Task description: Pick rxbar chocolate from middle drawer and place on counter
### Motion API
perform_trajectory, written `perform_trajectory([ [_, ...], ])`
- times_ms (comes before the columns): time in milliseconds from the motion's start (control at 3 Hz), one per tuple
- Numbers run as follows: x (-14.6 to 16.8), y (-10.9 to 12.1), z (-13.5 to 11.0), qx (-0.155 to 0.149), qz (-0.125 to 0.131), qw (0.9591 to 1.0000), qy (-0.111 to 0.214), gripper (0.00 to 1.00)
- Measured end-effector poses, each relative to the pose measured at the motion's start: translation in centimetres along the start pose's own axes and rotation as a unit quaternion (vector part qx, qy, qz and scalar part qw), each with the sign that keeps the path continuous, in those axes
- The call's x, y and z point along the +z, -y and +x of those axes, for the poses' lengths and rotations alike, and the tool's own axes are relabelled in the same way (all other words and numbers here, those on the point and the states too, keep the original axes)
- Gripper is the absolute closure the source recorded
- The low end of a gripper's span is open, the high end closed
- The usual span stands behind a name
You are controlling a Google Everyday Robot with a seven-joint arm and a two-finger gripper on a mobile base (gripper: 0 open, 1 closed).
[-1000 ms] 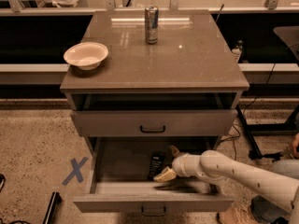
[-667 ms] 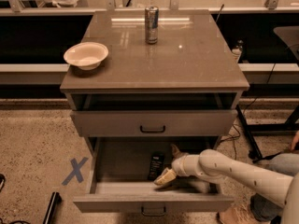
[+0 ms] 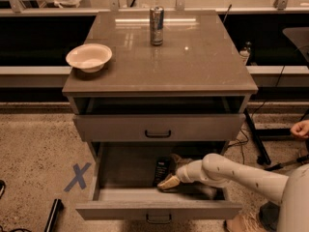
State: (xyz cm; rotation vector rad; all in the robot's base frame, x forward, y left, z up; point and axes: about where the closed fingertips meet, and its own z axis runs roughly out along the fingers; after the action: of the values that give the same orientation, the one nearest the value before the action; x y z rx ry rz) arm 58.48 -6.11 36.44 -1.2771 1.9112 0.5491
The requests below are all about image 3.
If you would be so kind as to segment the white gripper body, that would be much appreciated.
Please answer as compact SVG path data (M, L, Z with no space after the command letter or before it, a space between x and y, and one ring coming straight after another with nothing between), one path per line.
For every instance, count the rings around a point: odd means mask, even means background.
M194 183L202 180L202 161L185 160L178 162L175 170L176 176L182 183Z

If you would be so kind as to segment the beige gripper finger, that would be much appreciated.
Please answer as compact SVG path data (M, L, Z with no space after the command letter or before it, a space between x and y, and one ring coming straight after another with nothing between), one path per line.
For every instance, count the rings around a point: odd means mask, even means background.
M176 168L179 168L183 165L186 165L186 164L189 164L190 162L192 162L192 159L184 159L177 154L172 154L171 159L174 161Z
M173 174L169 174L163 181L157 184L159 190L172 189L180 184L180 179Z

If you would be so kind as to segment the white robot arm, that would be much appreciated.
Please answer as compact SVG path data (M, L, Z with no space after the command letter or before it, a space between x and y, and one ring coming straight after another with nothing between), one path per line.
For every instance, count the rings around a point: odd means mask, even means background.
M194 182L225 188L233 181L277 205L284 200L289 179L286 175L240 164L215 153L207 154L202 159L183 159L177 154L171 157L176 165L175 170L157 185L160 190Z

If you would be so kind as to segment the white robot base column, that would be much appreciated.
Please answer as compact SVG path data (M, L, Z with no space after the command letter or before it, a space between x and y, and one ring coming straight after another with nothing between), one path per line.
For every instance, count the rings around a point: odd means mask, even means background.
M296 169L285 186L277 232L309 232L309 165Z

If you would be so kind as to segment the person hand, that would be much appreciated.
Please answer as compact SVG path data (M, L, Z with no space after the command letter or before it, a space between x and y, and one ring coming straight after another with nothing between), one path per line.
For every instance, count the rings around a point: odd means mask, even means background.
M298 139L308 139L309 138L309 120L303 120L295 123L291 127L291 134Z

